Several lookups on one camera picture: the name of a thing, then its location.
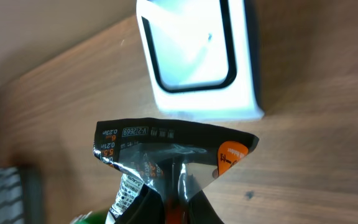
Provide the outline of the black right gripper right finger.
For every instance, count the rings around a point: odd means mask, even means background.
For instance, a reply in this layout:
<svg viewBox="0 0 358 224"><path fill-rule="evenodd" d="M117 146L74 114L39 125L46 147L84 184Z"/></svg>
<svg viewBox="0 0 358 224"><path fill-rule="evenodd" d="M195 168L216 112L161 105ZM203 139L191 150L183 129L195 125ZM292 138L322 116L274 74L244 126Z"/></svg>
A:
<svg viewBox="0 0 358 224"><path fill-rule="evenodd" d="M188 205L189 224L224 224L203 191L198 192Z"/></svg>

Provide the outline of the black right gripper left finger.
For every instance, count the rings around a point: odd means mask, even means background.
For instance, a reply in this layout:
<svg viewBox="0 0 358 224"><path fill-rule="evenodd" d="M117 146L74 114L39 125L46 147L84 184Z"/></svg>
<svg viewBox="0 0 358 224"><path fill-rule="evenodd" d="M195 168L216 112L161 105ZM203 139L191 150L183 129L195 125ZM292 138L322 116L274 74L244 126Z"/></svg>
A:
<svg viewBox="0 0 358 224"><path fill-rule="evenodd" d="M121 215L122 224L165 224L165 213L161 196L144 185L139 196Z"/></svg>

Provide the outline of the green lid jar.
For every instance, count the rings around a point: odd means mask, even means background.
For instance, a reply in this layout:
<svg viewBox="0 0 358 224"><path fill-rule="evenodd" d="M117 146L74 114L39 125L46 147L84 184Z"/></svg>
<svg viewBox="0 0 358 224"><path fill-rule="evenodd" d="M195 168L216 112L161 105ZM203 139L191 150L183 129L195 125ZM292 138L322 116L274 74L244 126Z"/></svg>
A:
<svg viewBox="0 0 358 224"><path fill-rule="evenodd" d="M75 217L70 224L105 224L108 211L90 211Z"/></svg>

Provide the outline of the grey plastic mesh basket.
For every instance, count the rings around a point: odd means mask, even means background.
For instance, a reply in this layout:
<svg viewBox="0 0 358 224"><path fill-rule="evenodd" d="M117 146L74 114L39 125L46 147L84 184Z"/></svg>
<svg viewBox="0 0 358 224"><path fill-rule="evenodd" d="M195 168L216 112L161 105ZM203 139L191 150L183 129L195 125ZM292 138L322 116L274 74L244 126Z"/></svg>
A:
<svg viewBox="0 0 358 224"><path fill-rule="evenodd" d="M45 223L42 178L35 167L0 168L0 223Z"/></svg>

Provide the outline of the black red snack pouch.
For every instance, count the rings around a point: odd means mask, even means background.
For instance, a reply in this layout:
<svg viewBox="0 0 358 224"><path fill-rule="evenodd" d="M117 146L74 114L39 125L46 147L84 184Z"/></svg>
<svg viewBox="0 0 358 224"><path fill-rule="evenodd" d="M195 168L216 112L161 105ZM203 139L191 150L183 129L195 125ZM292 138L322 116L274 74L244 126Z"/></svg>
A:
<svg viewBox="0 0 358 224"><path fill-rule="evenodd" d="M253 152L258 143L251 133L191 121L128 118L98 122L94 156L122 173L108 222L121 223L121 215L146 185L161 196L165 223L188 223L189 201Z"/></svg>

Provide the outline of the white barcode scanner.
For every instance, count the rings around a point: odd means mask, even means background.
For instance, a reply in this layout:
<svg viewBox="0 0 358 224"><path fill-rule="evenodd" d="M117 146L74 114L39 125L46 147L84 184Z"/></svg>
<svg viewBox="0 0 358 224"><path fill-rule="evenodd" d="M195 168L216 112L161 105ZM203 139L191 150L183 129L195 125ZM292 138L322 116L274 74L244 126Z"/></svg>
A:
<svg viewBox="0 0 358 224"><path fill-rule="evenodd" d="M191 120L257 120L259 25L248 0L136 2L157 108Z"/></svg>

